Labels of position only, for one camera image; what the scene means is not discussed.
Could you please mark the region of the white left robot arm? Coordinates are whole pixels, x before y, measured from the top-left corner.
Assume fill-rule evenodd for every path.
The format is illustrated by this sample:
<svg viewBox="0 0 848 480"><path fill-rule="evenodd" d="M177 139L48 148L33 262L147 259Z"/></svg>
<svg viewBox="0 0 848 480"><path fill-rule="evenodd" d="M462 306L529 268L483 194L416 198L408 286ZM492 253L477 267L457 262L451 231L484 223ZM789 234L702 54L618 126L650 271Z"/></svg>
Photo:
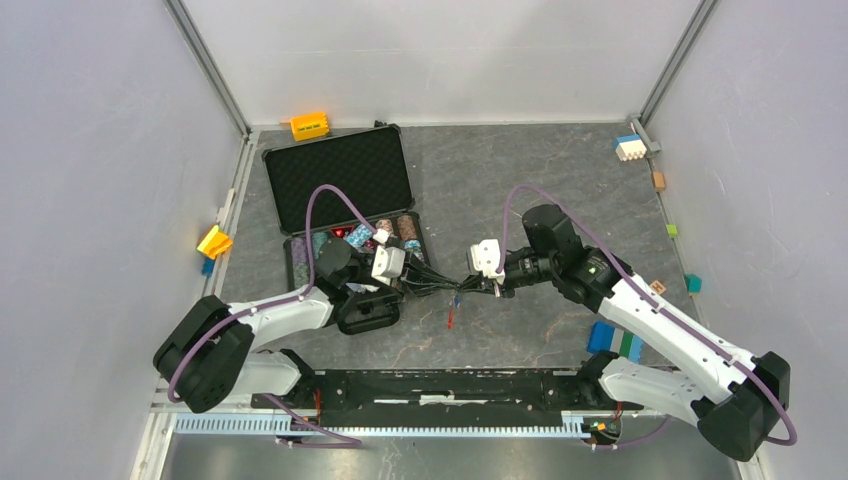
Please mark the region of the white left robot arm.
<svg viewBox="0 0 848 480"><path fill-rule="evenodd" d="M312 283L260 301L227 304L215 295L198 300L153 359L168 382L168 399L193 413L255 394L302 407L314 394L307 366L293 353L268 350L268 344L328 326L346 335L386 328L398 322L406 294L459 286L395 241L365 253L331 238L311 273Z"/></svg>

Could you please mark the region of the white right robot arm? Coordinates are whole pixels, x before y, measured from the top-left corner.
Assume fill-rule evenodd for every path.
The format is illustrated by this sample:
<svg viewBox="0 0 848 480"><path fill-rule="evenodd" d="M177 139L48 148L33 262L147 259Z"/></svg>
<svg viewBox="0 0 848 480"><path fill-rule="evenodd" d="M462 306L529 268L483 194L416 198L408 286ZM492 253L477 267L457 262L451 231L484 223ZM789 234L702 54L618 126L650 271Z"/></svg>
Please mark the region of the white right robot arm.
<svg viewBox="0 0 848 480"><path fill-rule="evenodd" d="M654 291L601 246L583 244L558 206L522 217L528 246L509 251L496 239L469 248L475 280L496 296L551 284L641 338L671 361L670 371L646 367L622 353L595 354L577 382L580 400L602 408L614 400L638 404L694 426L725 456L751 460L787 421L791 367L780 355L760 356L714 334Z"/></svg>

